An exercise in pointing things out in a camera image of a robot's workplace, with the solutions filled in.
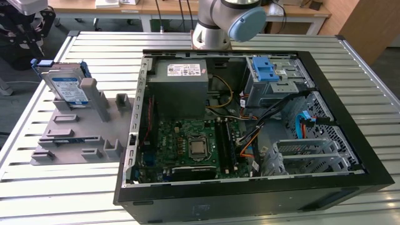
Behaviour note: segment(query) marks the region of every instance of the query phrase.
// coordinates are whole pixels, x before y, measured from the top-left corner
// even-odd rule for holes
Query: orange wire
[[[248,119],[249,116],[244,116],[244,115],[242,115],[242,110],[244,110],[244,108],[240,108],[240,113],[238,113],[238,114],[240,114],[240,118]]]
[[[305,138],[305,124],[301,125],[301,134],[302,134],[302,138]]]
[[[250,145],[252,141],[256,139],[257,135],[258,135],[260,131],[256,133],[256,135],[252,137],[252,139],[249,140],[248,144],[244,146],[241,152],[240,152],[240,156],[245,156],[244,151],[248,148],[248,146]]]

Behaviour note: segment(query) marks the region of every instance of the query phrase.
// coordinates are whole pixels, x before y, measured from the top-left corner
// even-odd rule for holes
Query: table leg
[[[320,28],[322,27],[325,18],[324,17],[313,17],[313,22],[308,28],[306,35],[317,35],[320,32]]]
[[[13,90],[0,78],[0,94],[4,96],[12,95]]]
[[[56,27],[58,27],[58,26],[61,25],[61,23],[60,23],[60,18],[56,18],[56,19],[54,19],[53,24],[54,24]]]
[[[150,32],[150,15],[140,15],[142,32]]]

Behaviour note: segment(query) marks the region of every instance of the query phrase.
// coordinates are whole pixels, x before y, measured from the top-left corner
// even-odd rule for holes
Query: black cable
[[[192,30],[194,30],[193,16],[192,16],[192,10],[190,10],[189,0],[186,0],[186,3],[188,3],[188,8],[189,8],[189,20],[190,20],[190,22],[192,22]]]
[[[276,34],[280,34],[281,31],[282,31],[282,29],[284,29],[285,26],[286,26],[286,11],[285,11],[285,8],[284,8],[280,4],[277,4],[274,1],[272,1],[272,3],[273,3],[274,5],[277,5],[277,6],[281,8],[281,10],[282,10],[282,20],[281,20],[280,31],[276,33]]]
[[[182,18],[182,9],[181,9],[181,2],[180,2],[180,15],[181,15],[181,22],[182,22],[182,32],[185,32],[185,19]]]
[[[314,88],[309,88],[306,90],[300,91],[298,93],[289,94],[281,100],[278,100],[276,103],[273,103],[272,106],[268,107],[268,109],[265,110],[262,115],[258,117],[258,119],[256,121],[256,127],[252,129],[252,131],[249,131],[245,134],[245,136],[238,140],[238,142],[244,141],[246,138],[249,138],[254,134],[254,132],[261,128],[261,126],[264,126],[265,120],[282,110],[285,104],[293,98],[297,98],[301,96],[308,96],[313,90],[314,90]]]
[[[158,11],[158,17],[160,17],[160,32],[164,32],[164,26],[162,26],[162,21],[161,21],[161,13],[160,13],[160,7],[158,7],[158,1],[156,0],[156,6],[157,6],[157,11]]]
[[[212,111],[214,114],[217,114],[220,117],[226,117],[226,116],[232,116],[230,114],[224,115],[221,113],[218,113],[217,111],[214,111],[212,108],[206,108],[209,111]]]

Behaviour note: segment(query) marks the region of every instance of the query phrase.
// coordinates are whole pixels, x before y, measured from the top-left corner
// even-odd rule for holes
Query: cable
[[[244,146],[244,148],[241,149],[241,152],[240,152],[240,156],[248,156],[248,157],[253,157],[252,155],[249,154],[242,154],[245,149],[248,148],[248,146],[250,145],[252,141],[256,139],[256,137],[258,136],[258,133],[260,131],[254,134],[254,136],[250,138],[249,142],[246,143],[246,145]]]
[[[190,10],[189,0],[186,0],[186,3],[188,3],[188,8],[189,8],[189,20],[190,20],[190,22],[192,22],[192,30],[194,30],[193,16],[192,16],[192,10]]]
[[[241,108],[241,109],[240,109],[240,112],[238,112],[240,118],[248,119],[249,116],[242,115],[242,110],[244,110],[244,108]]]
[[[160,33],[164,33],[164,26],[162,26],[161,13],[160,13],[160,7],[158,7],[157,0],[156,0],[156,6],[157,6],[157,11],[158,11],[158,17],[160,17]]]
[[[302,97],[309,95],[309,93],[314,90],[314,88],[309,88],[306,90],[300,91],[298,93],[293,93],[286,95],[281,100],[278,100],[276,103],[272,104],[272,106],[269,106],[269,108],[265,110],[265,112],[262,113],[262,115],[260,116],[258,120],[256,121],[256,127],[252,129],[252,131],[248,132],[246,135],[244,135],[242,138],[240,138],[238,142],[242,142],[257,130],[261,129],[261,127],[265,124],[265,119],[268,119],[270,116],[273,116],[274,114],[277,114],[285,104],[297,97]]]
[[[228,83],[224,81],[224,79],[222,79],[220,76],[217,76],[217,75],[212,75],[212,76],[214,76],[214,77],[225,84],[225,86],[226,86],[228,89],[229,89],[230,96],[229,96],[229,100],[226,101],[225,104],[221,104],[221,105],[209,105],[209,106],[206,106],[208,109],[209,109],[209,108],[221,108],[221,107],[224,107],[225,105],[228,105],[228,104],[230,103],[230,101],[232,101],[232,99],[233,99],[233,91],[232,91],[232,88],[230,88],[230,86],[228,85]]]
[[[238,118],[238,117],[236,117],[236,116],[222,115],[222,114],[217,113],[212,108],[208,108],[208,110],[209,110],[209,111],[212,112],[212,114],[214,114],[216,116],[220,116],[220,117],[228,117],[228,118],[234,118],[234,119],[237,119],[237,120],[248,120],[248,119],[245,119],[245,118]]]
[[[185,19],[182,18],[182,9],[181,9],[181,2],[180,2],[180,15],[181,15],[181,22],[182,22],[182,32],[185,32]]]
[[[40,83],[36,81],[10,81],[10,82],[5,82],[5,83]]]
[[[302,138],[305,138],[305,124],[301,125],[301,135]]]
[[[276,33],[276,34],[280,34],[280,32],[282,31],[282,29],[286,26],[286,11],[285,11],[285,8],[280,4],[277,4],[274,1],[272,1],[272,3],[274,5],[277,5],[281,8],[281,10],[282,10],[282,20],[281,20],[280,31]]]

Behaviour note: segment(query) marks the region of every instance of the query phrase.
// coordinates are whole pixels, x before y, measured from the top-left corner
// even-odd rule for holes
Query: aluminum slat
[[[172,40],[172,41],[186,41],[190,37],[186,35],[78,35],[77,40]]]
[[[345,108],[352,115],[398,113],[392,105],[348,105]]]
[[[389,105],[390,101],[381,96],[340,97],[344,105]]]
[[[369,80],[369,77],[364,73],[330,73],[324,72],[324,75],[328,80]]]
[[[400,124],[358,126],[365,136],[400,135]]]
[[[66,59],[141,59],[140,52],[69,52]]]
[[[81,32],[65,61],[85,59],[97,88],[108,98],[134,96],[142,49],[189,49],[188,34]],[[396,184],[380,192],[358,195],[324,211],[208,221],[232,225],[397,224],[400,208],[400,114],[369,74],[332,36],[258,35],[249,42],[232,42],[233,49],[309,51]],[[30,166],[30,154],[50,119],[53,94],[45,88],[9,153],[10,165],[0,182],[0,217],[8,224],[137,224],[120,206],[113,206],[118,163]]]
[[[232,48],[234,47],[308,47],[308,48],[342,48],[338,43],[308,43],[308,42],[276,42],[276,41],[248,41],[248,42],[230,42]]]
[[[142,49],[188,49],[186,46],[72,46],[70,53],[73,52],[137,52]]]
[[[76,40],[74,45],[105,45],[105,46],[188,46],[190,41],[118,41],[118,40]]]

